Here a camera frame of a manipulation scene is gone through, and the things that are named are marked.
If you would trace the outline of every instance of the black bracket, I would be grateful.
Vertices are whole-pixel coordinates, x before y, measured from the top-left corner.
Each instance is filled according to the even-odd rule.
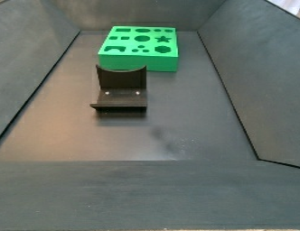
[[[144,111],[146,66],[135,70],[108,70],[97,65],[95,67],[100,91],[96,103],[89,106],[97,111]]]

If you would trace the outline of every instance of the green shape sorter block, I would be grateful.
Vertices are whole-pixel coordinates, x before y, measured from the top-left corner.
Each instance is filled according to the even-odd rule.
[[[176,71],[178,46],[175,28],[114,26],[97,52],[104,69]]]

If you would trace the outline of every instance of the star-shaped hole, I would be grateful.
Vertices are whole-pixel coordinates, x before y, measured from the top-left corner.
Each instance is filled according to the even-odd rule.
[[[170,38],[160,36],[159,38],[156,38],[156,42],[168,42]]]

